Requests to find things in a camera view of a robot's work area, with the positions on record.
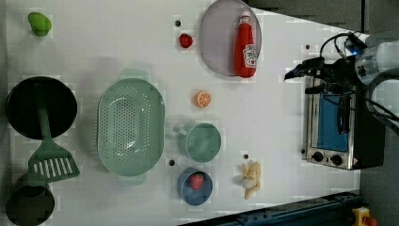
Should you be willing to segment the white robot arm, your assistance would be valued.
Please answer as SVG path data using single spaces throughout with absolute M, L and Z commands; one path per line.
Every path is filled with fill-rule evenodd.
M 333 41 L 341 56 L 332 64 L 323 57 L 326 45 Z M 335 35 L 320 47 L 319 56 L 303 60 L 284 75 L 284 79 L 312 77 L 321 83 L 305 89 L 306 94 L 328 96 L 358 95 L 366 102 L 369 112 L 388 126 L 398 124 L 398 116 L 372 100 L 374 88 L 387 80 L 398 79 L 398 41 L 368 45 L 355 32 Z

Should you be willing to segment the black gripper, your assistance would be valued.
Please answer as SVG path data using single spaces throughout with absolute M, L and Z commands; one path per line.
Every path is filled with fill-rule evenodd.
M 353 89 L 360 89 L 361 82 L 355 70 L 355 59 L 340 58 L 332 64 L 325 64 L 323 57 L 315 57 L 303 60 L 291 71 L 284 75 L 284 79 L 311 76 L 315 77 L 322 71 L 322 79 L 327 84 L 320 84 L 311 88 L 306 88 L 306 94 L 320 94 L 326 91 L 332 93 L 344 93 Z

